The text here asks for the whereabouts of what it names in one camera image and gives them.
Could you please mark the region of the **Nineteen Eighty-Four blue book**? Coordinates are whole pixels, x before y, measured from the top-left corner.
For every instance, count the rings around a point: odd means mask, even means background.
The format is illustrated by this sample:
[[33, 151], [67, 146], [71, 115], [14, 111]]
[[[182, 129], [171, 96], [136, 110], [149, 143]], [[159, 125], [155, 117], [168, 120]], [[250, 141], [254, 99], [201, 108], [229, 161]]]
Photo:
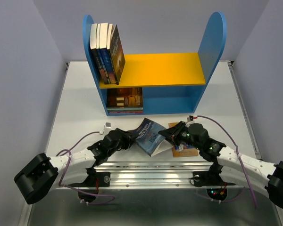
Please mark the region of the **Nineteen Eighty-Four blue book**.
[[135, 144], [139, 146], [148, 156], [153, 157], [161, 152], [172, 148], [159, 132], [166, 128], [157, 122], [144, 118], [138, 128], [130, 130], [137, 134]]

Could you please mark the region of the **orange Othello book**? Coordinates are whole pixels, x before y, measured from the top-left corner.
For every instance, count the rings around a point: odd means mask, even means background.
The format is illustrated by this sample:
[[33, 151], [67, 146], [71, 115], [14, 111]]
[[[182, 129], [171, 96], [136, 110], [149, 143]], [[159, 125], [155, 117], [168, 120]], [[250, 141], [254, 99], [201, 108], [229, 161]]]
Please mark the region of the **orange Othello book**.
[[179, 150], [179, 147], [172, 148], [173, 157], [195, 157], [199, 155], [199, 152], [196, 148], [190, 145], [184, 145], [183, 150]]

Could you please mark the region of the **yellow teal paperback book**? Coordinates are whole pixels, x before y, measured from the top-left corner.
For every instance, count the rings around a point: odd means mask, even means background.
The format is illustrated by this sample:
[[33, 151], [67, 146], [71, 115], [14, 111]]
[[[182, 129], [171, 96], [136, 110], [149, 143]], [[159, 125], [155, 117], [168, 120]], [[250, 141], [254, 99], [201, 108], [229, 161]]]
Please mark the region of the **yellow teal paperback book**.
[[127, 108], [127, 107], [119, 107], [119, 108], [107, 108], [108, 111], [143, 111], [143, 107], [132, 107], [132, 108]]

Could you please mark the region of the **dark door cover book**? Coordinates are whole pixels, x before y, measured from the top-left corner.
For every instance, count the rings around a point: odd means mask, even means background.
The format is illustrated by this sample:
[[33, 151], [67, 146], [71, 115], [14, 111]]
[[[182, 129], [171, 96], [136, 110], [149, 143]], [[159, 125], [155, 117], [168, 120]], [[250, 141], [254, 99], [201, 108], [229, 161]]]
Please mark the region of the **dark door cover book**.
[[115, 88], [107, 90], [107, 108], [143, 108], [142, 88]]

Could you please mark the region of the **Three Days to See book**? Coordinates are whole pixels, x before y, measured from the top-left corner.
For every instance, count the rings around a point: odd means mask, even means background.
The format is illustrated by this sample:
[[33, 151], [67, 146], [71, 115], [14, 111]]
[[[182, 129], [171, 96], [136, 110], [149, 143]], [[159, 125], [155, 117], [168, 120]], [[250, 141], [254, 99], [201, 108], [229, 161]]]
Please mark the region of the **Three Days to See book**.
[[112, 62], [115, 70], [116, 85], [120, 83], [121, 75], [125, 67], [125, 56], [120, 40], [120, 35], [117, 25], [113, 25], [110, 53], [112, 56]]

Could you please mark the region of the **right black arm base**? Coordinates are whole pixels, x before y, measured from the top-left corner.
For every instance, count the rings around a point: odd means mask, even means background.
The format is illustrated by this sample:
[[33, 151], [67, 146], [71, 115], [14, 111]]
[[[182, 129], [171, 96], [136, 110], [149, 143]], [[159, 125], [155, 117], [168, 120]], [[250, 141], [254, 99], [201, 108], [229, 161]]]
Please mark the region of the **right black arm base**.
[[222, 166], [213, 163], [207, 171], [194, 171], [189, 179], [191, 185], [195, 187], [210, 186], [207, 188], [208, 198], [212, 201], [224, 202], [227, 198], [227, 187], [235, 185], [221, 179]]

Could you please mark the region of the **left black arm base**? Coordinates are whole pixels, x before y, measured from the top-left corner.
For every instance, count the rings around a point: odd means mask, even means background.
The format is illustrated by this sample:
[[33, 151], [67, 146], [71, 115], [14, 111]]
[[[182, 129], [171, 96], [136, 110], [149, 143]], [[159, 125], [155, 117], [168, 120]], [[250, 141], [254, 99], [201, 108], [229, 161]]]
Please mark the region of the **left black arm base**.
[[100, 194], [100, 187], [109, 187], [111, 173], [97, 172], [94, 168], [87, 170], [88, 176], [81, 183], [72, 183], [69, 187], [78, 192], [81, 203], [86, 205], [108, 204], [115, 200], [115, 196]]

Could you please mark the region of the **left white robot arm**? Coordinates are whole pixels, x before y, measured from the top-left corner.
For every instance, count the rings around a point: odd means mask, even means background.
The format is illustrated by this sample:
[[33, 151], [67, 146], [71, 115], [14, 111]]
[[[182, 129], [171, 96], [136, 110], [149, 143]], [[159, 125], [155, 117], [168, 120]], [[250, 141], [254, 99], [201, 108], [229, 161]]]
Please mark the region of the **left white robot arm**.
[[71, 149], [63, 149], [53, 157], [40, 153], [16, 174], [14, 182], [27, 204], [37, 203], [56, 188], [98, 184], [94, 168], [107, 162], [115, 152], [129, 149], [137, 137], [136, 132], [115, 129], [76, 153]]

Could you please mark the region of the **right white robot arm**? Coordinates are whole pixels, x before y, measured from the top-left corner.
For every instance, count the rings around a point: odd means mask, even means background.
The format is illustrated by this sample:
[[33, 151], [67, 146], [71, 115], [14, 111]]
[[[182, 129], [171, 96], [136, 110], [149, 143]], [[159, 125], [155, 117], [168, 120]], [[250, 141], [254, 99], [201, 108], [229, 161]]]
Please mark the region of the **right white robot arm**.
[[181, 121], [159, 134], [174, 146], [182, 143], [193, 146], [203, 159], [212, 162], [213, 169], [208, 171], [211, 183], [224, 181], [244, 186], [265, 195], [283, 209], [283, 161], [275, 164], [241, 154], [212, 139], [199, 123]]

